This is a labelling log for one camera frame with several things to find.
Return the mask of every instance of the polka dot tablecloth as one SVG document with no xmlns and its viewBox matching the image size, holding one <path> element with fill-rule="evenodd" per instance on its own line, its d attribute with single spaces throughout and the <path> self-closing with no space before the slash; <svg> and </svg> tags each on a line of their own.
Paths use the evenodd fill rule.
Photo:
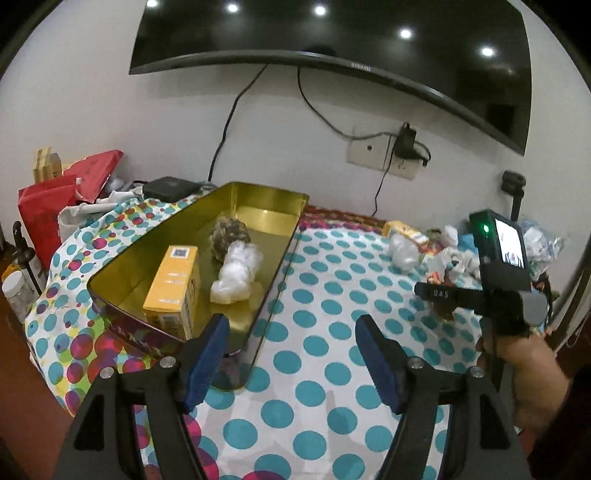
<svg viewBox="0 0 591 480">
<path fill-rule="evenodd" d="M 89 274 L 135 241 L 137 227 L 144 222 L 144 231 L 153 227 L 155 217 L 147 218 L 149 213 L 172 215 L 192 200 L 123 206 L 107 218 L 111 221 L 101 219 L 94 231 L 77 232 L 77 243 L 56 255 L 52 284 L 27 319 L 27 333 L 47 384 L 70 412 L 76 412 L 101 368 L 111 365 L 126 372 L 151 364 L 104 331 L 85 289 Z M 454 325 L 436 320 L 413 293 L 425 272 L 401 274 L 391 265 L 386 239 L 346 228 L 308 229 L 299 236 L 272 321 L 267 328 L 262 320 L 255 325 L 253 335 L 265 339 L 246 387 L 230 392 L 211 388 L 205 402 L 185 416 L 210 479 L 375 476 L 399 419 L 380 402 L 356 346 L 360 315 L 371 314 L 407 354 L 438 368 L 463 372 L 475 360 L 478 319 L 458 310 Z M 425 480 L 437 476 L 447 418 L 448 408 L 439 407 Z M 147 472 L 157 473 L 144 408 L 136 407 L 136 419 Z"/>
</svg>

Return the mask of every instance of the yellow package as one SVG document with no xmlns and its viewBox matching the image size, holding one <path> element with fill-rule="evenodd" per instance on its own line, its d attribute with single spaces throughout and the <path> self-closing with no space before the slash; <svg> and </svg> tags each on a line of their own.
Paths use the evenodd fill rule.
<svg viewBox="0 0 591 480">
<path fill-rule="evenodd" d="M 382 228 L 382 235 L 386 238 L 390 238 L 395 233 L 400 233 L 400 235 L 410 238 L 420 247 L 424 247 L 429 243 L 429 237 L 427 235 L 399 220 L 387 222 Z"/>
<path fill-rule="evenodd" d="M 147 322 L 181 340 L 190 339 L 200 288 L 197 247 L 171 245 L 144 301 Z"/>
</svg>

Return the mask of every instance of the small screen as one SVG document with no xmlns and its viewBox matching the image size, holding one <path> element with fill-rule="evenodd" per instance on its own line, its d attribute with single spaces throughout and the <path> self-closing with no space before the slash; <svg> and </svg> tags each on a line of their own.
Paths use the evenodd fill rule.
<svg viewBox="0 0 591 480">
<path fill-rule="evenodd" d="M 507 225 L 505 222 L 495 220 L 496 233 L 499 236 L 501 244 L 501 255 L 505 263 L 523 268 L 523 253 L 521 252 L 521 242 L 519 241 L 519 232 Z"/>
</svg>

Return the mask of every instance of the wooden floor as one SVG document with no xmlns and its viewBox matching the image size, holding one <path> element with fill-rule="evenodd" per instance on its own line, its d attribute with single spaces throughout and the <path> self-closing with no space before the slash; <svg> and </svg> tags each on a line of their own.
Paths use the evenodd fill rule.
<svg viewBox="0 0 591 480">
<path fill-rule="evenodd" d="M 6 267 L 0 260 L 0 272 Z M 72 418 L 29 361 L 18 325 L 7 322 L 0 292 L 0 439 L 30 480 L 49 480 Z M 0 465 L 0 478 L 10 478 Z"/>
</svg>

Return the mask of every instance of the black cable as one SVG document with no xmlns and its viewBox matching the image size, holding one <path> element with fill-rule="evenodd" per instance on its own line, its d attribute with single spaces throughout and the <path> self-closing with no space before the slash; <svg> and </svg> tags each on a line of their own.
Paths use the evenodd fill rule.
<svg viewBox="0 0 591 480">
<path fill-rule="evenodd" d="M 207 181 L 212 181 L 213 168 L 216 165 L 217 157 L 220 154 L 224 143 L 226 143 L 226 135 L 228 134 L 228 127 L 230 126 L 230 122 L 232 121 L 232 117 L 234 116 L 234 110 L 236 110 L 236 106 L 238 105 L 238 101 L 240 100 L 240 98 L 242 97 L 242 95 L 244 95 L 250 89 L 250 87 L 252 87 L 255 84 L 255 82 L 259 79 L 259 77 L 262 75 L 262 73 L 265 71 L 265 69 L 268 66 L 269 66 L 269 64 L 266 64 L 263 68 L 261 68 L 259 70 L 259 72 L 255 75 L 255 77 L 251 80 L 251 82 L 244 88 L 243 91 L 241 91 L 238 94 L 238 96 L 234 100 L 234 104 L 232 105 L 232 110 L 230 110 L 230 115 L 228 115 L 228 119 L 226 120 L 226 125 L 223 128 L 222 141 L 217 146 L 216 152 L 213 155 L 212 164 L 209 167 L 209 175 L 207 177 Z"/>
<path fill-rule="evenodd" d="M 388 158 L 388 150 L 390 148 L 390 143 L 392 143 L 392 135 L 390 135 L 388 137 L 388 146 L 386 147 L 386 156 L 384 157 L 384 164 L 386 163 L 386 158 Z M 378 195 L 379 195 L 379 191 L 382 189 L 382 184 L 384 183 L 384 178 L 386 178 L 386 174 L 388 173 L 388 171 L 390 170 L 390 167 L 392 166 L 392 159 L 393 158 L 394 158 L 394 148 L 392 147 L 392 151 L 390 152 L 390 161 L 388 162 L 388 167 L 384 171 L 384 175 L 382 176 L 382 181 L 379 183 L 378 191 L 375 193 L 375 197 L 374 197 L 375 210 L 371 214 L 371 216 L 374 216 L 376 213 L 378 213 Z"/>
<path fill-rule="evenodd" d="M 345 132 L 343 132 L 342 130 L 339 130 L 333 124 L 331 124 L 326 119 L 326 117 L 324 115 L 322 115 L 322 113 L 320 113 L 318 110 L 316 110 L 316 108 L 314 108 L 312 106 L 312 104 L 310 103 L 310 101 L 307 99 L 306 94 L 304 93 L 304 90 L 302 90 L 302 88 L 301 88 L 300 72 L 301 72 L 301 67 L 298 67 L 297 68 L 297 86 L 300 89 L 301 97 L 306 102 L 306 105 L 308 105 L 310 107 L 310 110 L 312 110 L 336 134 L 340 135 L 343 138 L 346 138 L 347 140 L 369 140 L 370 138 L 381 137 L 382 135 L 389 135 L 390 138 L 398 136 L 397 134 L 395 134 L 393 132 L 378 132 L 376 134 L 368 134 L 368 135 L 349 135 L 349 134 L 346 134 Z"/>
</svg>

